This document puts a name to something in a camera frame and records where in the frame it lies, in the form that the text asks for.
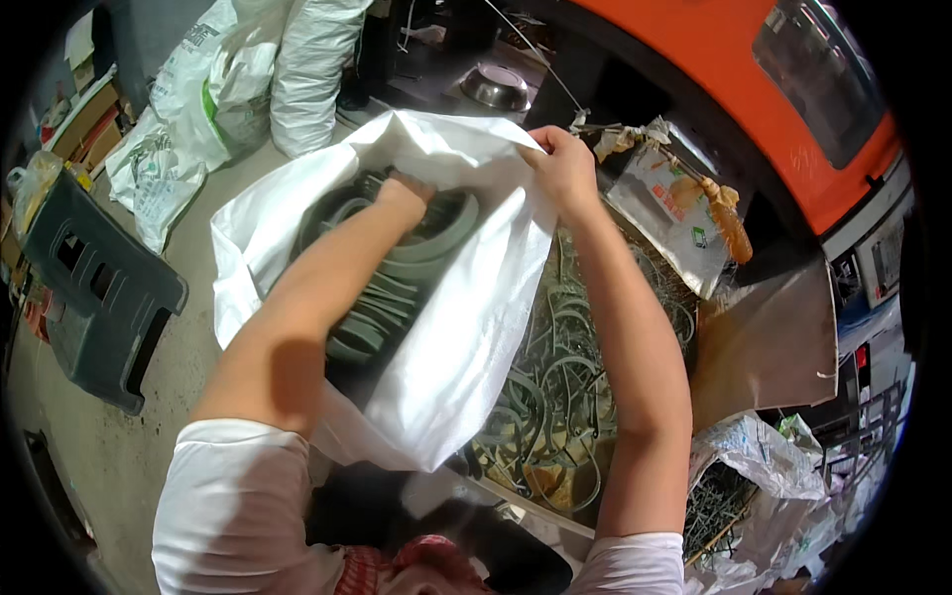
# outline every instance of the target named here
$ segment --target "sleeve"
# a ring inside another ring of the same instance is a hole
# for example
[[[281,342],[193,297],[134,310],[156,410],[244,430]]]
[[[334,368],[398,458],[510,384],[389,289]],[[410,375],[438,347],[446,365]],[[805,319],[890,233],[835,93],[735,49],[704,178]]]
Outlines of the sleeve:
[[[331,593],[343,550],[307,547],[301,436],[247,420],[178,435],[152,532],[163,593]]]
[[[595,542],[570,595],[639,593],[681,595],[683,538],[678,533],[641,533]]]

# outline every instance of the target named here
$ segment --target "gray plastic stool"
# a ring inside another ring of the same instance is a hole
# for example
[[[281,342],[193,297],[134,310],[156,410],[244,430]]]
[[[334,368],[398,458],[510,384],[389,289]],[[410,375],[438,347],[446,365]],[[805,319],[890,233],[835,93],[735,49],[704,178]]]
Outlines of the gray plastic stool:
[[[37,210],[23,252],[66,303],[47,321],[63,372],[80,388],[138,415],[142,377],[171,314],[181,314],[188,284],[129,236],[62,171]]]

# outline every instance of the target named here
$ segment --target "white sack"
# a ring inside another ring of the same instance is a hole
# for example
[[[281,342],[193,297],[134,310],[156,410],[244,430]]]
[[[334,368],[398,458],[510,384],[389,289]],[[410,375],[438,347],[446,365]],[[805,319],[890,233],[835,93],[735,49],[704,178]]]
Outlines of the white sack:
[[[229,157],[255,150],[268,139],[274,58],[289,7],[288,0],[273,0],[264,12],[247,17],[239,12],[242,24],[211,60],[201,103]]]
[[[205,164],[174,148],[169,127],[146,108],[132,132],[106,158],[109,198],[135,216],[146,248],[160,254],[169,227],[205,182]]]
[[[806,454],[761,421],[752,409],[732,415],[691,439],[690,487],[716,461],[737,469],[775,498],[826,497],[823,477],[813,470]]]
[[[155,76],[149,101],[165,121],[178,116],[193,90],[200,89],[222,40],[238,24],[231,0],[217,0],[185,33]]]
[[[555,214],[502,118],[389,111],[338,145],[276,169],[211,218],[215,336],[227,347],[288,265],[308,207],[360,169],[393,165],[438,189],[473,188],[487,218],[385,368],[364,414],[330,383],[311,442],[334,461],[434,471],[482,427],[526,329]]]
[[[271,91],[271,136],[288,157],[330,144],[341,72],[372,0],[295,0]]]

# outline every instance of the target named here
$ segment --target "right hand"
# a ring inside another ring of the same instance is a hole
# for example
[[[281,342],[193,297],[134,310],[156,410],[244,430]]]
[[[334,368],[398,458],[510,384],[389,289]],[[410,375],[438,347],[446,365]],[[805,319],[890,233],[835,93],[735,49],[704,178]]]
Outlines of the right hand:
[[[530,130],[529,136],[547,151],[516,145],[536,171],[536,180],[559,215],[570,226],[601,209],[595,183],[595,159],[584,142],[555,126]]]

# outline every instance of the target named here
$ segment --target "stainless steel bowl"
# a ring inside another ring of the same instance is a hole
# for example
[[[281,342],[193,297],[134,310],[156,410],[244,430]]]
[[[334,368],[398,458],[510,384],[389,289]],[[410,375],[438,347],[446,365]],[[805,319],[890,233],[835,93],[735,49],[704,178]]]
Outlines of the stainless steel bowl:
[[[460,89],[470,99],[494,109],[529,109],[528,87],[523,77],[495,64],[477,65],[460,83]]]

